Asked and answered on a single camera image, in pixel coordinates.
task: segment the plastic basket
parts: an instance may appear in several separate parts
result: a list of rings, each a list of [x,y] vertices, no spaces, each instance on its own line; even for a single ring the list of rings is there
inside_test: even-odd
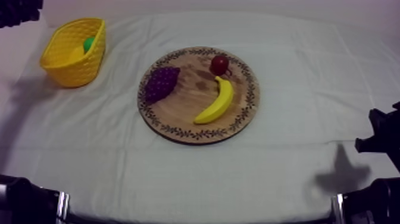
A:
[[[74,49],[95,37],[90,50],[71,59]],[[100,18],[81,18],[58,28],[44,50],[40,66],[57,83],[79,87],[96,78],[105,50],[105,23]]]

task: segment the banana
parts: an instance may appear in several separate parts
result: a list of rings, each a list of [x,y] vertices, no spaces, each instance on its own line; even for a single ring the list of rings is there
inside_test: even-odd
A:
[[[229,107],[233,99],[233,86],[228,80],[224,80],[219,76],[215,77],[220,84],[220,94],[217,99],[201,112],[195,120],[194,124],[207,124],[219,118]]]

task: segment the round wooden board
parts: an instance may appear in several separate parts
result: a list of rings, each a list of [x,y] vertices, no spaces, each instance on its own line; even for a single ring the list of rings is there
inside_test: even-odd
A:
[[[222,77],[233,85],[233,101],[217,120],[195,125],[195,117],[218,97],[218,83],[209,70],[216,55],[229,59],[232,76]],[[155,69],[167,66],[181,69],[178,83],[169,96],[148,105],[145,85]],[[245,128],[258,108],[260,89],[251,69],[237,56],[217,48],[193,47],[173,51],[150,66],[137,97],[140,114],[156,133],[174,142],[202,145],[223,141]]]

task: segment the green ball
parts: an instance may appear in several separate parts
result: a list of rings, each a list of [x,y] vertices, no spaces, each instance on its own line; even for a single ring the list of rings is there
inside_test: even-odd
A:
[[[92,46],[93,41],[95,38],[87,38],[85,42],[83,43],[83,49],[85,50],[85,53],[89,51],[90,47]]]

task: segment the white cloth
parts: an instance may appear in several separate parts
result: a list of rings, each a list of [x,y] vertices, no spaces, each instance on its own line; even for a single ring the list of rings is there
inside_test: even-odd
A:
[[[400,101],[400,40],[265,14],[187,12],[107,21],[98,77],[59,89],[38,66],[2,81],[0,171],[71,194],[75,213],[157,222],[256,222],[319,217],[329,197],[398,176],[384,154],[358,154],[368,111]],[[243,59],[260,83],[251,124],[224,142],[189,147],[150,130],[136,106],[158,58],[212,46]]]

